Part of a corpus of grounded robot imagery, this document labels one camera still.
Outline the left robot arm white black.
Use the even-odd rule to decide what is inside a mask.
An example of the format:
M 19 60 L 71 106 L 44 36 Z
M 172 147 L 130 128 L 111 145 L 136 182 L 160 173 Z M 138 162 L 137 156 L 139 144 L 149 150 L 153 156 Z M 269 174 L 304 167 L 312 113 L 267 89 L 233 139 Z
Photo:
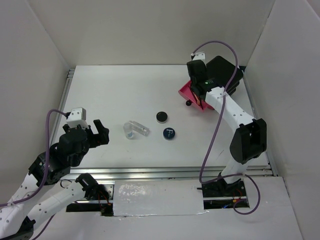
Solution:
M 75 201 L 110 199 L 103 185 L 98 184 L 91 174 L 82 173 L 63 190 L 40 201 L 45 193 L 70 173 L 72 167 L 80 165 L 89 149 L 109 143 L 109 129 L 98 119 L 93 123 L 97 133 L 80 124 L 75 127 L 65 124 L 65 133 L 58 142 L 50 146 L 49 152 L 38 155 L 18 190 L 6 204 L 0 206 L 2 240 L 30 239 L 44 221 Z

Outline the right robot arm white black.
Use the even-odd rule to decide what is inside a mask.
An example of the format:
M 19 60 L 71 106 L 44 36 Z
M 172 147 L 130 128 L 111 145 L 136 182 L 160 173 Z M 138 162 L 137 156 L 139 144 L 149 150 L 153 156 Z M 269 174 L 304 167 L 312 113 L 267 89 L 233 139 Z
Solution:
M 231 160 L 216 180 L 203 182 L 221 195 L 230 195 L 240 184 L 249 161 L 258 158 L 267 148 L 267 124 L 255 119 L 243 110 L 232 98 L 244 74 L 235 65 L 221 56 L 208 63 L 191 60 L 186 64 L 190 77 L 189 89 L 196 103 L 207 104 L 219 114 L 218 121 L 225 121 L 232 130 L 229 145 Z

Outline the black round compact jar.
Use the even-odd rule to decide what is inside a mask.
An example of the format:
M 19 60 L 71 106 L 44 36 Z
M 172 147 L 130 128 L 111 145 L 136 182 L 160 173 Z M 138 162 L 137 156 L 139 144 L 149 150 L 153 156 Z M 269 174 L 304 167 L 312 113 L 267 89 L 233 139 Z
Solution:
M 164 112 L 164 111 L 159 111 L 156 114 L 156 120 L 157 120 L 158 123 L 164 124 L 168 120 L 168 114 L 166 112 Z

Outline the navy round jar letter F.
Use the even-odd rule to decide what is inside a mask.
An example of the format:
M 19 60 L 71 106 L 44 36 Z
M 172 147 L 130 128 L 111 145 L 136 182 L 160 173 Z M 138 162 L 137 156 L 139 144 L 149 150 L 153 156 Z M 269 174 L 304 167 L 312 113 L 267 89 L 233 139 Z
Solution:
M 176 131 L 171 127 L 167 127 L 167 128 L 165 128 L 163 130 L 162 134 L 163 134 L 163 137 L 164 137 L 165 140 L 170 141 L 170 140 L 173 140 L 175 138 Z

